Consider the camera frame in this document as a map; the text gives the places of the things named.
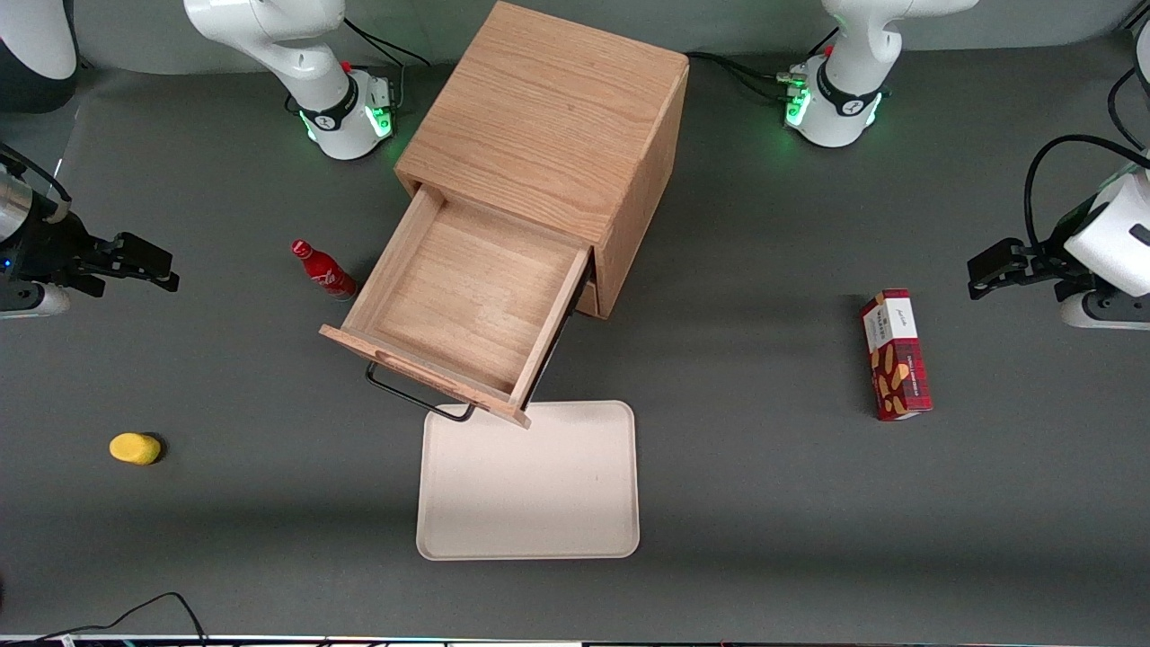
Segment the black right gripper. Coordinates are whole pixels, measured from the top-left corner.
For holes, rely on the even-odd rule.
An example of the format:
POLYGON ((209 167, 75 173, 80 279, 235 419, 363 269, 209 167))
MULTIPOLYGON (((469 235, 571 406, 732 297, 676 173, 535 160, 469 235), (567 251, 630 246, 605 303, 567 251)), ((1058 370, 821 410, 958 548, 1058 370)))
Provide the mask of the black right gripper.
POLYGON ((172 255, 167 251, 128 232, 110 241, 92 238, 75 216, 57 224, 28 219, 16 234, 5 239, 1 261, 7 282, 55 284, 93 298, 103 296, 106 288, 98 276, 140 279, 168 292, 181 286, 181 275, 172 274, 172 255), (83 274, 75 274, 78 259, 83 274))

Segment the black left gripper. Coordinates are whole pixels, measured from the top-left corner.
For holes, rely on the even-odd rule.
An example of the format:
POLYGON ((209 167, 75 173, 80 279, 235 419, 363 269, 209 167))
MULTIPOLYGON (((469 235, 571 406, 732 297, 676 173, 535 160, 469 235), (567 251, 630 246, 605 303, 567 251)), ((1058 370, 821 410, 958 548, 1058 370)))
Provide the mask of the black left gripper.
POLYGON ((1042 265, 1035 265, 1038 255, 1022 239, 1004 238, 967 261, 967 291, 969 299, 979 300, 998 288, 1029 286, 1048 278, 1061 279, 1053 287, 1059 303, 1095 288, 1095 276, 1083 262, 1068 251, 1072 237, 1092 224, 1105 202, 1088 199, 1067 211, 1042 242, 1042 265))

